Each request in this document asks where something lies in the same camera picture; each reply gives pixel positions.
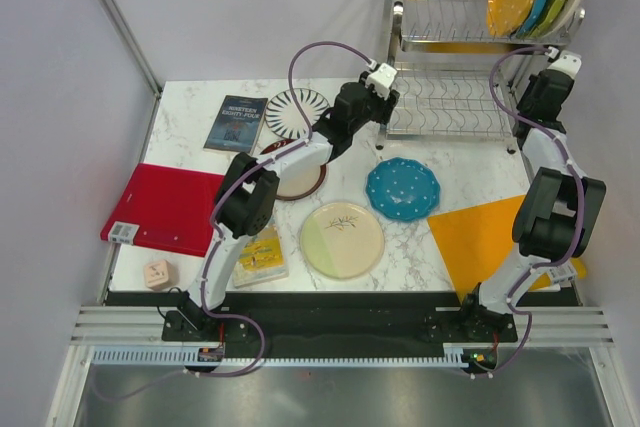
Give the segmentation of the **stainless steel dish rack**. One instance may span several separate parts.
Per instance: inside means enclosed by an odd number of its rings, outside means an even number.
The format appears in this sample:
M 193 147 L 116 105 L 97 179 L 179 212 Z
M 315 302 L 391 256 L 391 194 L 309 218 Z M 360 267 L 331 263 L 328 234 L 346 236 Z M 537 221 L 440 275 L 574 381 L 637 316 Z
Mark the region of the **stainless steel dish rack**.
M 586 16 L 580 7 L 563 35 L 492 37 L 486 10 L 487 0 L 384 0 L 378 56 L 396 68 L 401 99 L 378 131 L 377 148 L 392 139 L 510 137 L 514 122 L 493 100 L 515 108 L 529 76 L 544 62 L 522 54 L 505 61 L 496 74 L 492 66 L 518 48 L 567 47 Z

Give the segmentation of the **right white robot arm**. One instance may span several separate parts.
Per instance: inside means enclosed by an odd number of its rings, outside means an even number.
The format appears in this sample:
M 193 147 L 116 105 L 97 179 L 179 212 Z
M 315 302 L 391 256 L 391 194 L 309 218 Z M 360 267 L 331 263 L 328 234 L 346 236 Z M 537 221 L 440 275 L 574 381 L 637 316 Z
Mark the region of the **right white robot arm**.
M 514 247 L 486 281 L 467 294 L 458 328 L 467 339 L 501 338 L 535 281 L 584 252 L 606 194 L 569 152 L 558 120 L 576 73 L 548 67 L 529 78 L 514 112 L 514 135 L 533 180 L 512 227 Z

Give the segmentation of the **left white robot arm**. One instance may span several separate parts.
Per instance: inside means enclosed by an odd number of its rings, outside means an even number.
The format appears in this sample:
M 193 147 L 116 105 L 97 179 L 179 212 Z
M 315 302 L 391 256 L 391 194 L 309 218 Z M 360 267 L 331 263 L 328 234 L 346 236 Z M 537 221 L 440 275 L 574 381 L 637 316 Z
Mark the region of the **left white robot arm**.
M 177 308 L 166 314 L 164 341 L 206 341 L 216 335 L 223 319 L 251 321 L 216 309 L 243 249 L 271 219 L 280 182 L 337 159 L 367 123 L 388 123 L 399 100 L 392 84 L 364 72 L 359 80 L 342 85 L 333 106 L 315 123 L 301 115 L 307 132 L 299 139 L 266 155 L 236 155 L 216 195 L 210 218 L 213 235 L 202 267 L 180 294 Z

